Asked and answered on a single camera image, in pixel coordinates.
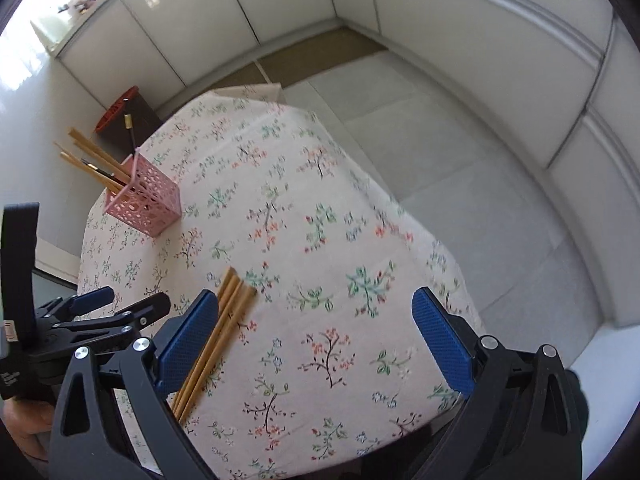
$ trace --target white wall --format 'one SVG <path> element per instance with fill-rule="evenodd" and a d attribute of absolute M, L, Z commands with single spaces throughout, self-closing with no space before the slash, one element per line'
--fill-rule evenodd
<path fill-rule="evenodd" d="M 550 176 L 588 236 L 607 280 L 616 325 L 638 322 L 640 189 L 612 134 L 590 112 L 551 167 Z"/>
<path fill-rule="evenodd" d="M 593 107 L 620 138 L 636 166 L 640 166 L 640 52 L 618 19 L 611 50 Z"/>
<path fill-rule="evenodd" d="M 594 66 L 513 12 L 513 0 L 376 0 L 382 36 L 435 65 L 544 167 L 575 123 Z"/>
<path fill-rule="evenodd" d="M 258 45 L 236 0 L 122 1 L 187 86 Z"/>
<path fill-rule="evenodd" d="M 80 255 L 101 187 L 58 156 L 72 126 L 89 134 L 104 108 L 51 60 L 17 12 L 0 36 L 0 203 L 40 202 L 40 238 Z"/>

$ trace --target wooden chopstick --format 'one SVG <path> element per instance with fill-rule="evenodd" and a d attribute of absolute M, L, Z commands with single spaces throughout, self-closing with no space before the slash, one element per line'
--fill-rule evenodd
<path fill-rule="evenodd" d="M 123 171 L 121 164 L 118 164 L 117 166 L 115 166 L 110 161 L 105 160 L 98 153 L 94 152 L 94 150 L 91 147 L 83 144 L 82 142 L 78 142 L 77 140 L 75 140 L 74 144 L 78 148 L 83 150 L 87 155 L 92 156 L 95 160 L 98 161 L 98 163 L 109 168 L 109 170 L 116 176 L 117 179 L 123 182 L 128 182 L 129 180 L 131 180 L 130 174 Z"/>
<path fill-rule="evenodd" d="M 178 400 L 177 407 L 175 409 L 175 417 L 180 418 L 184 411 L 184 407 L 187 404 L 191 394 L 193 393 L 193 388 L 196 385 L 196 382 L 200 379 L 200 376 L 204 373 L 205 365 L 214 348 L 216 347 L 216 341 L 220 336 L 220 333 L 223 331 L 226 325 L 226 312 L 232 304 L 232 301 L 236 300 L 236 297 L 239 294 L 239 291 L 242 287 L 242 281 L 237 276 L 232 276 L 229 280 L 229 284 L 225 289 L 225 293 L 222 296 L 222 300 L 220 304 L 222 305 L 220 308 L 220 313 L 218 314 L 218 323 L 216 323 L 213 332 L 209 336 L 207 343 L 204 345 L 202 352 L 200 353 L 200 357 L 196 361 L 195 366 L 193 367 L 193 371 L 190 374 L 190 377 L 187 381 L 187 385 L 184 388 L 184 392 L 180 399 Z"/>
<path fill-rule="evenodd" d="M 115 158 L 113 158 L 111 155 L 109 155 L 109 153 L 105 152 L 100 146 L 98 146 L 94 142 L 91 142 L 89 139 L 87 139 L 78 130 L 76 130 L 75 128 L 71 128 L 69 130 L 69 136 L 72 137 L 73 140 L 76 140 L 82 146 L 87 147 L 92 152 L 94 152 L 96 155 L 100 156 L 100 158 L 102 160 L 104 160 L 105 162 L 108 162 L 111 166 L 114 166 L 114 167 L 118 168 L 122 173 L 126 174 L 127 177 L 128 177 L 126 180 L 131 178 L 131 175 L 130 175 L 129 171 L 127 171 L 123 167 L 123 165 L 121 165 Z"/>
<path fill-rule="evenodd" d="M 108 179 L 113 180 L 116 184 L 120 184 L 123 187 L 127 185 L 126 182 L 121 181 L 119 178 L 117 178 L 116 176 L 112 175 L 111 173 L 108 173 L 107 171 L 101 170 L 95 164 L 90 163 L 88 160 L 85 160 L 84 158 L 81 158 L 80 161 L 85 166 L 88 166 L 92 170 L 97 171 L 98 173 L 100 173 L 101 175 L 107 177 Z"/>
<path fill-rule="evenodd" d="M 108 177 L 106 177 L 104 175 L 101 175 L 97 171 L 92 170 L 92 168 L 90 168 L 89 166 L 86 166 L 85 164 L 83 164 L 82 160 L 80 160 L 76 156 L 71 155 L 70 153 L 67 153 L 63 148 L 60 147 L 59 144 L 57 144 L 57 143 L 55 143 L 55 144 L 56 144 L 56 146 L 58 148 L 60 148 L 60 150 L 61 150 L 60 151 L 60 156 L 62 158 L 64 158 L 67 162 L 71 163 L 76 168 L 84 171 L 85 173 L 90 174 L 98 182 L 103 184 L 103 186 L 105 188 L 107 188 L 109 191 L 111 191 L 112 193 L 118 194 L 122 190 L 122 186 L 120 184 L 114 182 L 113 180 L 111 180 L 110 178 L 108 178 Z"/>
<path fill-rule="evenodd" d="M 242 295 L 240 297 L 240 300 L 238 301 L 238 304 L 234 307 L 233 316 L 231 317 L 228 323 L 225 323 L 222 333 L 220 334 L 220 338 L 216 342 L 216 347 L 213 349 L 213 352 L 209 356 L 209 359 L 207 360 L 207 364 L 204 368 L 203 373 L 201 373 L 200 377 L 198 378 L 198 381 L 195 384 L 194 389 L 191 391 L 189 399 L 187 400 L 184 406 L 184 409 L 182 410 L 182 413 L 179 415 L 178 420 L 180 421 L 180 424 L 183 424 L 184 421 L 189 416 L 189 413 L 193 405 L 196 403 L 196 400 L 198 400 L 198 396 L 200 395 L 200 390 L 204 386 L 204 383 L 207 381 L 209 372 L 216 365 L 216 363 L 222 356 L 223 352 L 225 351 L 225 348 L 228 345 L 228 342 L 232 336 L 234 327 L 242 319 L 242 316 L 244 316 L 244 313 L 246 312 L 247 308 L 251 304 L 252 299 L 256 295 L 256 292 L 257 291 L 252 286 L 245 288 L 245 290 L 242 292 Z"/>
<path fill-rule="evenodd" d="M 225 293 L 226 291 L 226 286 L 229 284 L 231 277 L 236 275 L 236 270 L 233 267 L 229 267 L 226 271 L 225 271 L 225 275 L 222 277 L 222 280 L 220 281 L 220 287 L 218 288 L 218 320 L 222 319 L 222 303 L 220 301 L 220 299 L 222 298 L 222 295 Z M 193 371 L 196 368 L 196 363 L 198 362 L 198 360 L 196 360 L 193 363 L 193 366 L 191 367 L 191 370 L 189 371 L 189 375 L 187 375 L 187 378 L 184 380 L 184 383 L 182 384 L 182 387 L 180 388 L 180 391 L 178 391 L 175 396 L 174 396 L 174 400 L 172 400 L 171 403 L 171 410 L 172 412 L 175 413 L 177 407 L 178 407 L 178 403 L 180 402 L 180 399 L 182 398 L 182 396 L 184 395 L 185 390 L 187 389 L 187 384 L 189 383 L 189 380 L 191 379 L 191 375 L 193 374 Z"/>

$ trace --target baseboard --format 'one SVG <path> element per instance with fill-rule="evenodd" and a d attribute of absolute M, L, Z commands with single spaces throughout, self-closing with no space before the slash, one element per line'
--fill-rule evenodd
<path fill-rule="evenodd" d="M 36 268 L 77 285 L 80 258 L 57 248 L 42 238 L 38 238 Z"/>

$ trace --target floral tablecloth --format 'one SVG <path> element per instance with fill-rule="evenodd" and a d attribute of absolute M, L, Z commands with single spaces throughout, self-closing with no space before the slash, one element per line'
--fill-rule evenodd
<path fill-rule="evenodd" d="M 458 394 L 413 322 L 411 298 L 429 285 L 481 331 L 460 269 L 312 112 L 204 94 L 142 153 L 179 183 L 182 219 L 152 240 L 104 216 L 100 197 L 84 234 L 79 291 L 116 291 L 91 317 L 161 290 L 174 316 L 203 288 L 216 290 L 228 266 L 257 287 L 184 425 L 217 476 L 325 468 L 453 405 Z M 136 452 L 152 466 L 124 392 L 118 402 Z"/>

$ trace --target pink plastic basket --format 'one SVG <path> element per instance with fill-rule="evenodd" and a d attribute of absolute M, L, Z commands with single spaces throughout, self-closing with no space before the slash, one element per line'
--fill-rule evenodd
<path fill-rule="evenodd" d="M 180 188 L 138 150 L 123 166 L 131 181 L 117 195 L 107 191 L 104 212 L 155 238 L 182 215 Z"/>

